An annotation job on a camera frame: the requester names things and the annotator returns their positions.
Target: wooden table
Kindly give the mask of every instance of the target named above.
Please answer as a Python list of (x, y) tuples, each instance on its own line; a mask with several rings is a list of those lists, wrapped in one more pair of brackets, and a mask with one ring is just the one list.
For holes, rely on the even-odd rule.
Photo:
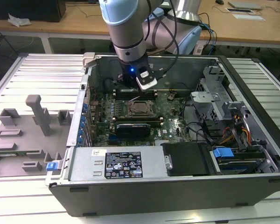
[[(271, 6), (280, 8), (280, 1), (268, 0), (238, 0), (255, 2), (262, 7)], [(210, 25), (216, 31), (217, 45), (269, 47), (280, 48), (280, 13), (271, 8), (261, 11), (265, 21), (239, 20), (232, 13), (222, 13), (230, 7), (227, 0), (224, 5), (215, 4), (214, 0), (202, 0), (199, 13), (207, 12)], [(206, 15), (201, 15), (203, 22), (207, 22)], [(70, 4), (60, 22), (32, 21), (32, 25), (15, 27), (7, 21), (0, 21), (0, 31), (4, 35), (35, 36), (40, 37), (48, 54), (53, 53), (49, 38), (78, 38), (78, 39), (110, 39), (99, 6), (81, 6)], [(195, 54), (201, 54), (203, 46), (209, 39), (209, 33), (203, 31), (195, 48)]]
[[(241, 2), (254, 2), (261, 7), (274, 7), (280, 9), (280, 1), (268, 0), (237, 0)], [(228, 0), (224, 5), (214, 4), (212, 0), (202, 0), (199, 13), (207, 12), (210, 17), (210, 26), (216, 31), (217, 45), (244, 46), (244, 47), (266, 47), (280, 48), (280, 13), (271, 8), (265, 8), (255, 15), (260, 15), (265, 21), (239, 20), (233, 13), (227, 12), (225, 8), (232, 8)], [(206, 15), (201, 15), (203, 22), (207, 23)], [(203, 31), (200, 41), (197, 43), (196, 51), (201, 51), (210, 37), (207, 31)]]

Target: white label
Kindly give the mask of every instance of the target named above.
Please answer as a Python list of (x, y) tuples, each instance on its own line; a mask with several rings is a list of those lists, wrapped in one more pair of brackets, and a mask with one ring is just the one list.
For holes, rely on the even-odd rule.
[(107, 149), (93, 149), (92, 156), (105, 156)]
[(170, 5), (169, 5), (169, 2), (165, 1), (161, 4), (161, 6), (170, 6)]
[(17, 156), (16, 154), (0, 154), (0, 157)]

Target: black plastic cover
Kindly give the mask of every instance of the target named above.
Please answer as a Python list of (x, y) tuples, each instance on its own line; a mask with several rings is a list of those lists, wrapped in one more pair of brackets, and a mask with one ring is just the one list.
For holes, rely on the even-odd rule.
[(172, 161), (169, 176), (206, 176), (216, 175), (212, 158), (209, 153), (210, 145), (204, 143), (179, 142), (163, 144), (164, 155)]

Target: metal bracket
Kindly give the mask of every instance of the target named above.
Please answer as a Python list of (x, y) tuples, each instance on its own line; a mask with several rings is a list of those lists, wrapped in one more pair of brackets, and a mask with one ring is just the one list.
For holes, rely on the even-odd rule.
[(212, 103), (214, 101), (220, 101), (221, 98), (217, 93), (212, 92), (192, 92), (191, 98), (197, 103)]

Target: metal workbench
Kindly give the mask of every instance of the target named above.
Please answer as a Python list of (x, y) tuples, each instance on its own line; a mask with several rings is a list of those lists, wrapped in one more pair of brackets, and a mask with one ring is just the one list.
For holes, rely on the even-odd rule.
[[(261, 64), (251, 59), (229, 59), (253, 94), (280, 128), (280, 83)], [(50, 114), (58, 110), (73, 113), (85, 70), (82, 55), (30, 54), (18, 58), (0, 82), (0, 112), (15, 108), (20, 115), (32, 114), (25, 104), (28, 94), (40, 94)], [(238, 100), (240, 95), (230, 86)], [(69, 216), (45, 186), (44, 176), (0, 180), (0, 224), (44, 223), (229, 223), (280, 224), (280, 192), (252, 207), (190, 210), (104, 217)]]

